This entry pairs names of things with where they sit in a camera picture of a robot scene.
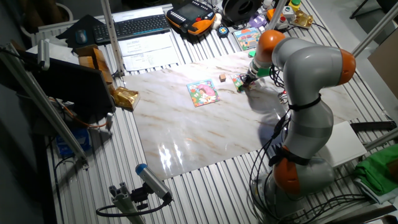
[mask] mouse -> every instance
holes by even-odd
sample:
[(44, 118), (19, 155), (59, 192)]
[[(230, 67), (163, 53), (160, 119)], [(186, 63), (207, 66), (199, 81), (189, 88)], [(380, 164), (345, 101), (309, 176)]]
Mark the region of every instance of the mouse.
[(87, 43), (87, 35), (85, 30), (76, 31), (76, 43), (85, 44)]

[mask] orange handheld controller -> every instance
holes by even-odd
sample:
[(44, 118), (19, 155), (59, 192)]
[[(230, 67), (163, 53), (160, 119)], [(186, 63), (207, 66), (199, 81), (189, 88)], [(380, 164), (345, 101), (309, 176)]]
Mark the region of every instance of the orange handheld controller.
[(170, 23), (192, 35), (202, 34), (211, 27), (215, 13), (206, 5), (197, 1), (186, 1), (166, 13)]

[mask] paper document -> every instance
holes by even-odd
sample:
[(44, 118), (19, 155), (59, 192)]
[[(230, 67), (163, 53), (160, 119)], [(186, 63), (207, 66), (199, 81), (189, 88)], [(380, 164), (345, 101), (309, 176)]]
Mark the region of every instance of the paper document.
[(161, 7), (157, 7), (154, 9), (140, 9), (138, 11), (132, 12), (121, 12), (113, 15), (113, 20), (115, 22), (126, 21), (129, 19), (135, 19), (140, 17), (146, 16), (154, 16), (154, 15), (161, 15), (163, 13), (163, 9)]
[(170, 33), (138, 37), (130, 40), (119, 41), (122, 56), (142, 54), (153, 50), (164, 49), (172, 46)]
[(129, 72), (179, 62), (173, 47), (123, 57), (123, 61)]
[[(64, 62), (70, 62), (74, 64), (79, 64), (79, 59), (72, 54), (72, 50), (69, 47), (64, 47), (64, 46), (58, 46), (52, 43), (49, 43), (49, 54), (50, 58), (54, 58), (57, 60), (61, 60)], [(32, 54), (37, 54), (37, 45), (32, 47), (31, 49), (27, 50), (26, 52), (32, 53)]]

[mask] bottle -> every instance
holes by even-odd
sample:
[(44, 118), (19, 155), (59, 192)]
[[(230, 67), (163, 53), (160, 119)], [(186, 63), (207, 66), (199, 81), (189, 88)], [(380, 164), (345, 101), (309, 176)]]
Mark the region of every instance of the bottle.
[(297, 10), (301, 6), (301, 0), (291, 0), (289, 3), (289, 6), (292, 7), (292, 9), (297, 12)]
[(266, 13), (268, 9), (271, 8), (272, 0), (264, 0), (262, 2), (261, 11)]

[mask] orange cable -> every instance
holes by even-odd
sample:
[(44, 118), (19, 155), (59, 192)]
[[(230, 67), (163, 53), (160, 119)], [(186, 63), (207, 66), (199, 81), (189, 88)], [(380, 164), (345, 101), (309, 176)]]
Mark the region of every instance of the orange cable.
[(79, 123), (84, 124), (85, 126), (87, 126), (87, 127), (89, 127), (89, 128), (100, 128), (100, 127), (103, 127), (103, 126), (107, 125), (107, 123), (108, 123), (108, 122), (105, 122), (104, 124), (101, 124), (101, 125), (91, 125), (91, 124), (84, 123), (84, 122), (80, 121), (79, 119), (77, 119), (77, 118), (75, 117), (75, 115), (73, 115), (73, 113), (70, 112), (70, 110), (69, 110), (65, 105), (62, 104), (62, 106), (63, 106), (63, 109), (65, 109), (65, 110), (70, 114), (70, 116), (71, 116), (73, 119), (77, 120)]

